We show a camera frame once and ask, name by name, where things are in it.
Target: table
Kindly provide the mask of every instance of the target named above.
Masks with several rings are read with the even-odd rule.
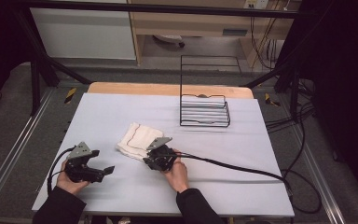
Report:
[[[89,167],[116,169],[102,183],[93,183],[78,195],[88,205],[85,213],[118,216],[180,216],[175,194],[164,176],[140,161],[115,150],[130,123],[157,128],[173,140],[168,144],[196,156],[264,170],[279,175],[258,102],[249,89],[184,86],[184,90],[227,95],[228,128],[179,126],[179,87],[163,84],[93,83],[85,93],[59,153],[85,141],[100,156]],[[190,187],[198,188],[222,217],[292,217],[283,183],[267,176],[228,170],[203,161],[183,159]],[[33,210],[47,198],[46,183]]]

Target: hand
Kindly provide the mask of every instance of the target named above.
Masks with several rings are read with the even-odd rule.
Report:
[[[173,151],[180,155],[180,151],[176,149]],[[179,157],[177,157],[173,162],[173,166],[170,171],[165,171],[162,173],[165,175],[165,178],[167,178],[171,187],[177,192],[182,193],[188,189],[187,168],[185,164],[181,162]]]
[[[64,161],[61,166],[62,172],[58,175],[57,178],[57,187],[60,189],[66,190],[71,194],[77,195],[83,188],[85,188],[90,182],[89,181],[80,181],[78,183],[73,182],[69,176],[66,174],[65,164],[67,161]]]

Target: wire rack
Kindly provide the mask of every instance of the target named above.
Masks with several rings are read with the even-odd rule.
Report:
[[[180,125],[199,127],[228,127],[230,115],[225,95],[186,94],[183,92],[184,77],[195,74],[194,71],[201,68],[202,73],[213,76],[215,70],[224,69],[241,73],[238,59],[233,56],[207,56],[207,55],[182,55],[180,76]]]
[[[181,126],[228,127],[228,103],[224,95],[181,96]]]

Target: sleeve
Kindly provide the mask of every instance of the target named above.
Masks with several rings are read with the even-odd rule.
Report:
[[[198,189],[187,189],[178,193],[176,203],[186,224],[224,223]]]
[[[33,224],[77,224],[85,206],[75,195],[55,187],[34,214]]]

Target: white cloth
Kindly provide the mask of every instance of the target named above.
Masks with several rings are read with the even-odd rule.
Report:
[[[150,128],[138,123],[132,123],[124,137],[116,145],[116,149],[124,155],[144,161],[147,157],[147,148],[157,138],[163,137],[164,133],[160,130]]]

